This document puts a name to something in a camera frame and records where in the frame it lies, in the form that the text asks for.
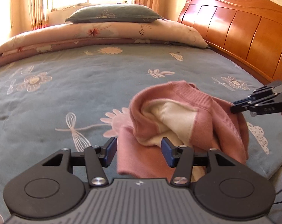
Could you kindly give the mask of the pink and cream knit sweater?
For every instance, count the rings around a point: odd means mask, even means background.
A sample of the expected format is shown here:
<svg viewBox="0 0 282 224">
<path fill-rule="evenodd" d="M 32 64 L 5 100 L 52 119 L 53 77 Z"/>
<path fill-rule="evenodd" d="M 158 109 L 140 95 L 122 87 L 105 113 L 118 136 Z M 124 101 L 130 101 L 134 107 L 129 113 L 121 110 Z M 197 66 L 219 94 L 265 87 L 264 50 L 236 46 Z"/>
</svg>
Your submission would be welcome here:
<svg viewBox="0 0 282 224">
<path fill-rule="evenodd" d="M 203 153 L 216 148 L 245 164 L 249 132 L 232 104 L 200 91 L 186 81 L 158 84 L 136 94 L 129 105 L 131 125 L 119 130 L 117 171 L 135 178 L 171 178 L 161 152 L 166 137 L 175 146 Z"/>
</svg>

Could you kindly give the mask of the orange wooden headboard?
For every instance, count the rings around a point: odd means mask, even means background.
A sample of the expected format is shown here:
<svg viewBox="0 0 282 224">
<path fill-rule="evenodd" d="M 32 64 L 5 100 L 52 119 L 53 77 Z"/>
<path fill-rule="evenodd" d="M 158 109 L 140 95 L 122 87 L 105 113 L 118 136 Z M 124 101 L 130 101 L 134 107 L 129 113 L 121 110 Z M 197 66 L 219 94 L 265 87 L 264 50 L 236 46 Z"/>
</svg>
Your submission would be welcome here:
<svg viewBox="0 0 282 224">
<path fill-rule="evenodd" d="M 186 0 L 178 22 L 261 83 L 282 80 L 282 6 L 270 0 Z"/>
</svg>

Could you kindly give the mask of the blue floral bed sheet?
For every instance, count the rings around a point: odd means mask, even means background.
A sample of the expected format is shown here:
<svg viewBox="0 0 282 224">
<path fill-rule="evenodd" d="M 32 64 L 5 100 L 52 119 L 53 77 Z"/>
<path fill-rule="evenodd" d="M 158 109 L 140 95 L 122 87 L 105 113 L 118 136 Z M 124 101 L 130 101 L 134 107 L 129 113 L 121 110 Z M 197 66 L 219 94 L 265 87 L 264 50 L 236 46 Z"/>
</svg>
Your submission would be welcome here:
<svg viewBox="0 0 282 224">
<path fill-rule="evenodd" d="M 72 211 L 50 219 L 11 215 L 5 186 L 62 148 L 82 152 L 118 140 L 131 125 L 129 105 L 144 89 L 186 81 L 233 102 L 263 85 L 210 49 L 169 45 L 99 45 L 38 54 L 0 68 L 0 223 L 282 223 L 282 116 L 241 112 L 249 132 L 244 164 L 266 178 L 275 200 L 265 216 L 227 220 L 207 212 L 171 178 L 104 168 L 108 185 L 92 188 Z"/>
</svg>

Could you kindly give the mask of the folded pink floral quilt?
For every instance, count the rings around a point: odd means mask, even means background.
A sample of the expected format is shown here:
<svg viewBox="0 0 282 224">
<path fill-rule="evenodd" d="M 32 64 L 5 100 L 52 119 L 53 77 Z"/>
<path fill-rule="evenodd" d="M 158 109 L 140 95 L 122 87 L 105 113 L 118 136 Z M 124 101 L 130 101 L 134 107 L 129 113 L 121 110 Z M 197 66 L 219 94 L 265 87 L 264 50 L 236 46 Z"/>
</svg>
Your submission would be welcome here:
<svg viewBox="0 0 282 224">
<path fill-rule="evenodd" d="M 34 55 L 90 45 L 182 43 L 206 48 L 193 27 L 158 19 L 152 23 L 61 24 L 21 33 L 0 46 L 0 67 Z"/>
</svg>

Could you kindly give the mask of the orange striped curtain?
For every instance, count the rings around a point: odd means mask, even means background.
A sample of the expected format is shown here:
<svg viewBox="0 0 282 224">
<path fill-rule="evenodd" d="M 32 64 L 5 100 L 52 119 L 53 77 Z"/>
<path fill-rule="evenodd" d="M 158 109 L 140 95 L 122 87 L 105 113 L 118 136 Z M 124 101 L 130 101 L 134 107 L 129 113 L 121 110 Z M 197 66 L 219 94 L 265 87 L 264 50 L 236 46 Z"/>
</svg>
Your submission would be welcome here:
<svg viewBox="0 0 282 224">
<path fill-rule="evenodd" d="M 49 26 L 47 0 L 10 0 L 10 36 Z"/>
</svg>

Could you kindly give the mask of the grey-blue floral pillow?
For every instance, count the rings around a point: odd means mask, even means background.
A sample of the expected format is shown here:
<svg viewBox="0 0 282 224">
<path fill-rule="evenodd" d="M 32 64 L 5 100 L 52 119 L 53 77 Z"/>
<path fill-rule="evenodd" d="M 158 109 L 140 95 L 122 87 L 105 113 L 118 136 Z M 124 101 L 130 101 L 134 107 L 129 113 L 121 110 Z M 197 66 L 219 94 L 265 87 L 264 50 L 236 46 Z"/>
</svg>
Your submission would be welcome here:
<svg viewBox="0 0 282 224">
<path fill-rule="evenodd" d="M 97 22 L 131 22 L 152 23 L 157 19 L 164 19 L 151 8 L 143 5 L 106 4 L 81 8 L 65 22 L 97 23 Z"/>
</svg>

